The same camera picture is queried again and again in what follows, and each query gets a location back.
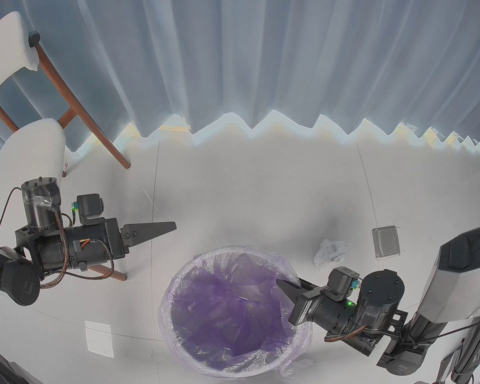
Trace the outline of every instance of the chair seat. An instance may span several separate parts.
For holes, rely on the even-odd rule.
[[[65,133],[55,119],[34,121],[13,133],[0,149],[0,215],[13,187],[42,177],[56,177],[60,186]],[[22,197],[15,191],[0,227],[0,246],[15,246],[14,231],[26,224]]]

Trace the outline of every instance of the chair backrest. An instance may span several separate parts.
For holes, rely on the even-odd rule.
[[[19,69],[38,68],[38,54],[28,45],[28,29],[15,11],[0,19],[0,84]]]

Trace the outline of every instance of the cylindrical motor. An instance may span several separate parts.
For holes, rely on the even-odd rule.
[[[366,332],[387,330],[404,292],[405,285],[396,272],[384,269],[370,273],[361,283],[355,322],[366,325]]]
[[[33,231],[57,229],[54,212],[60,217],[60,190],[55,177],[29,180],[22,184],[25,215]]]

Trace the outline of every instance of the trash can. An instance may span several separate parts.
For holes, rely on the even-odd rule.
[[[196,256],[158,309],[171,353],[200,373],[243,378],[284,369],[312,341],[312,323],[288,322],[293,303],[276,285],[300,284],[284,256],[225,247]]]

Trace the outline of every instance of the curtain fold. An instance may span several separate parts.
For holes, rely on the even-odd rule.
[[[195,133],[275,109],[306,127],[367,118],[480,141],[476,0],[3,0],[0,17],[11,11],[111,140],[130,121],[147,137],[172,114]],[[0,106],[19,126],[68,107],[26,69]],[[65,133],[72,151],[90,134],[78,117]],[[9,134],[0,123],[0,144]]]

